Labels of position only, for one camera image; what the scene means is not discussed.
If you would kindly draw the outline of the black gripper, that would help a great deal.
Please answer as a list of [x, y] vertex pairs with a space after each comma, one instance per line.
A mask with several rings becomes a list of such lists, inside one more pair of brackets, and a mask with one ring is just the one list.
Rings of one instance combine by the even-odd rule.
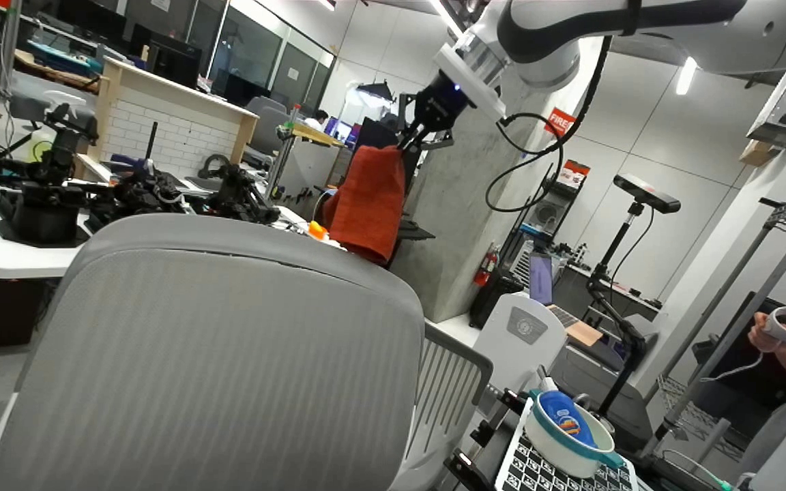
[[401, 150], [434, 150], [453, 144], [453, 125], [465, 109], [473, 109], [466, 94], [446, 73], [438, 73], [423, 90], [400, 95]]

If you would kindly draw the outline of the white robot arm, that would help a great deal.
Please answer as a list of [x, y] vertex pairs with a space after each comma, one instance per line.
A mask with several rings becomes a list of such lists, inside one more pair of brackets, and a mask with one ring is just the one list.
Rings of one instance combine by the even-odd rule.
[[670, 43], [715, 73], [786, 69], [786, 0], [488, 0], [480, 17], [438, 51], [434, 79], [416, 95], [413, 125], [450, 130], [465, 109], [509, 120], [499, 79], [557, 88], [584, 38]]

